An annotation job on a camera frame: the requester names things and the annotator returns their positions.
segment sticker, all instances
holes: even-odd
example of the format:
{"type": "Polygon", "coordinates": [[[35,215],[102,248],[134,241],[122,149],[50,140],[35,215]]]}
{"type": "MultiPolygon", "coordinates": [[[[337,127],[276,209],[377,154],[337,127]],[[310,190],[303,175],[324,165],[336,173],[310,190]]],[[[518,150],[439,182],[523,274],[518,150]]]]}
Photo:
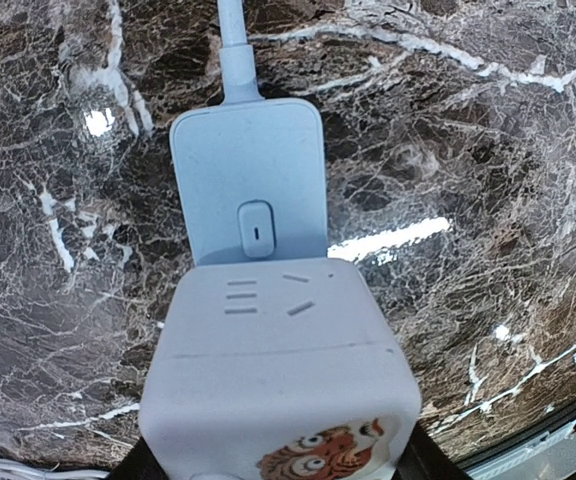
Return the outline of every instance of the sticker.
{"type": "Polygon", "coordinates": [[[392,418],[348,422],[264,455],[263,480],[356,480],[390,463],[390,442],[398,431],[392,418]]]}

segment dark marble countertop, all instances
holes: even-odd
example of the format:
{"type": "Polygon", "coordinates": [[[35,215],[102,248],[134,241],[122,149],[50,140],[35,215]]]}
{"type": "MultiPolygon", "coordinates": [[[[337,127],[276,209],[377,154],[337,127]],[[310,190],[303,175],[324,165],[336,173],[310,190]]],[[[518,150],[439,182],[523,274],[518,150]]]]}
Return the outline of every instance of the dark marble countertop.
{"type": "MultiPolygon", "coordinates": [[[[216,2],[0,0],[0,451],[109,467],[191,265],[168,148],[216,2]]],[[[316,104],[356,261],[458,458],[576,397],[576,0],[247,1],[316,104]]]]}

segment power cord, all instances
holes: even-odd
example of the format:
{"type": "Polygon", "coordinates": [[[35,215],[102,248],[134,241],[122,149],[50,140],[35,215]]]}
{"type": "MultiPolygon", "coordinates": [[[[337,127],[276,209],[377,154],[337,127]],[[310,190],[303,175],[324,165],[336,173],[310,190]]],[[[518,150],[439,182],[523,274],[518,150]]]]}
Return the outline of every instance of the power cord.
{"type": "Polygon", "coordinates": [[[55,472],[32,468],[23,463],[0,458],[0,480],[98,480],[106,478],[103,470],[55,472]]]}
{"type": "Polygon", "coordinates": [[[263,100],[257,87],[252,45],[248,44],[242,0],[218,0],[219,28],[223,47],[219,51],[224,103],[263,100]]]}

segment cartoon tiger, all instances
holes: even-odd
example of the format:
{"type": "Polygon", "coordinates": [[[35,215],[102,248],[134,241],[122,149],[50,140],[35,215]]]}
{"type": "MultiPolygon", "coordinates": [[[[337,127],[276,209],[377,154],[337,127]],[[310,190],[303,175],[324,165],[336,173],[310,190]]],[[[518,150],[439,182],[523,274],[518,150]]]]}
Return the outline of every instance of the cartoon tiger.
{"type": "MultiPolygon", "coordinates": [[[[265,455],[257,467],[263,480],[347,478],[370,462],[373,447],[384,433],[377,418],[370,422],[349,422],[311,437],[303,437],[265,455]]],[[[383,459],[371,470],[387,460],[383,459]]]]}

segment switch button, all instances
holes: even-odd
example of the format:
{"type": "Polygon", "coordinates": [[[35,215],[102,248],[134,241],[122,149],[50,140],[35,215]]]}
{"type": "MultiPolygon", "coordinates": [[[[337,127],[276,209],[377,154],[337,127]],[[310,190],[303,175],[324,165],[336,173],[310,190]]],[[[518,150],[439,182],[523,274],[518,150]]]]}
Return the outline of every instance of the switch button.
{"type": "Polygon", "coordinates": [[[244,253],[249,258],[266,258],[275,251],[272,208],[255,200],[239,207],[239,232],[244,253]]]}

